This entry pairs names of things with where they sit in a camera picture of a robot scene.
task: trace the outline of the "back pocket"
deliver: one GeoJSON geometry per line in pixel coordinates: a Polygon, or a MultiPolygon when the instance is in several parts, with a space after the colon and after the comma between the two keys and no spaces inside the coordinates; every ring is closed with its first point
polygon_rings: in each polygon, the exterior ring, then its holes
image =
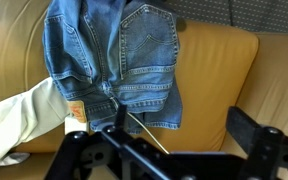
{"type": "Polygon", "coordinates": [[[122,78],[174,70],[179,44],[170,12],[143,5],[121,22],[120,33],[122,78]]]}
{"type": "Polygon", "coordinates": [[[45,20],[43,44],[47,69],[62,95],[71,100],[89,93],[91,68],[76,30],[63,16],[45,20]]]}

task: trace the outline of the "blue denim jeans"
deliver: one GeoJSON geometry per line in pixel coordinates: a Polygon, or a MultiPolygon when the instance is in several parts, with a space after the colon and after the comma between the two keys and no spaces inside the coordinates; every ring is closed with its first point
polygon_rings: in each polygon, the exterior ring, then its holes
{"type": "Polygon", "coordinates": [[[83,102],[92,130],[114,122],[120,104],[146,126],[179,128],[176,15],[163,3],[53,0],[43,45],[54,83],[67,101],[83,102]]]}

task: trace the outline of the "black metal frame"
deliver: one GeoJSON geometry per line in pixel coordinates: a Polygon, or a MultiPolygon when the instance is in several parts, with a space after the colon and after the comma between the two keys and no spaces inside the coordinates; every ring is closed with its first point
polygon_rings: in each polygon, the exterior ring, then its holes
{"type": "Polygon", "coordinates": [[[288,137],[274,127],[261,127],[237,107],[230,107],[226,127],[248,154],[246,160],[221,153],[164,154],[123,130],[125,112],[121,106],[116,124],[91,136],[66,135],[45,179],[87,179],[92,168],[102,165],[123,180],[266,180],[277,179],[279,167],[288,169],[288,137]]]}

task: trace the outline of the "leather patch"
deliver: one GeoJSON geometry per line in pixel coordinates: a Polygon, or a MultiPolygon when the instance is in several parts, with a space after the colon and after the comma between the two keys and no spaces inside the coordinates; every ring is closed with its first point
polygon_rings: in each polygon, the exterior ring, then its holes
{"type": "Polygon", "coordinates": [[[68,107],[74,114],[74,117],[81,123],[86,123],[87,118],[85,115],[84,102],[83,101],[68,101],[68,107]]]}

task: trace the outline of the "yellow cord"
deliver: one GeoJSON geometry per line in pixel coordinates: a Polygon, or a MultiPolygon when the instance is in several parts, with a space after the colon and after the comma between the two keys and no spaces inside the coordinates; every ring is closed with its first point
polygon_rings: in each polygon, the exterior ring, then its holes
{"type": "Polygon", "coordinates": [[[148,135],[151,136],[151,138],[155,141],[155,143],[166,153],[166,154],[170,154],[163,146],[160,142],[158,142],[158,140],[153,136],[153,134],[144,126],[144,124],[141,123],[141,121],[139,121],[135,116],[133,116],[133,114],[131,113],[127,113],[131,118],[133,118],[139,125],[142,126],[142,128],[148,133],[148,135]]]}

